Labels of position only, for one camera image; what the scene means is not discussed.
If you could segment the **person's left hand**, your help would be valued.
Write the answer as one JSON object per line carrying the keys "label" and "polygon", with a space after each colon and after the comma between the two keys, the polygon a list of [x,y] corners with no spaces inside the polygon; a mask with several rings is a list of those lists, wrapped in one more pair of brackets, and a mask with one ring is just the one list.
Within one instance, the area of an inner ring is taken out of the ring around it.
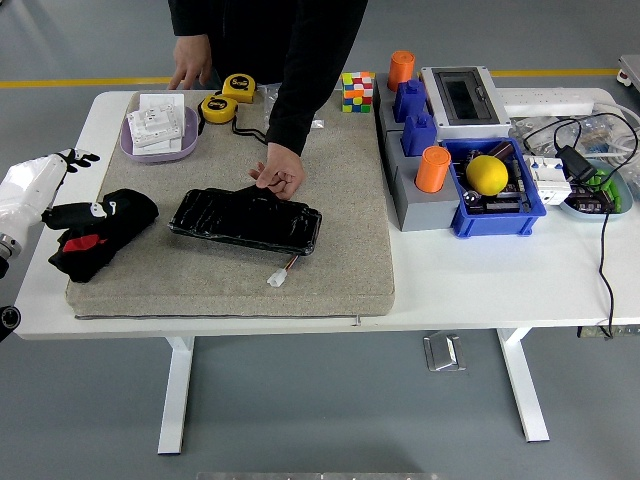
{"label": "person's left hand", "polygon": [[276,143],[267,144],[266,162],[249,171],[258,188],[270,190],[281,200],[290,200],[306,178],[301,158]]}

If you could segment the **person's right hand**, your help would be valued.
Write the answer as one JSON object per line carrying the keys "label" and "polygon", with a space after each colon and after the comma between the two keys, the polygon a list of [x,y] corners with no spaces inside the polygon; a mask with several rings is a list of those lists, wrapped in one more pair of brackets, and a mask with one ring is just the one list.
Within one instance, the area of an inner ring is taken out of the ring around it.
{"label": "person's right hand", "polygon": [[211,77],[212,57],[207,35],[179,36],[173,52],[175,71],[169,90],[192,89],[196,84],[206,86]]}

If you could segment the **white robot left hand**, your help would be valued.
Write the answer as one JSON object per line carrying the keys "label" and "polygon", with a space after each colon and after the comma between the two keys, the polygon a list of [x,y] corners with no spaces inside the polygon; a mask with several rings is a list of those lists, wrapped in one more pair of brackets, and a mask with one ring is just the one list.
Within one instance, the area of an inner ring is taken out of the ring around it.
{"label": "white robot left hand", "polygon": [[71,148],[10,167],[1,182],[1,234],[24,246],[29,228],[41,221],[66,174],[99,160],[94,153]]}

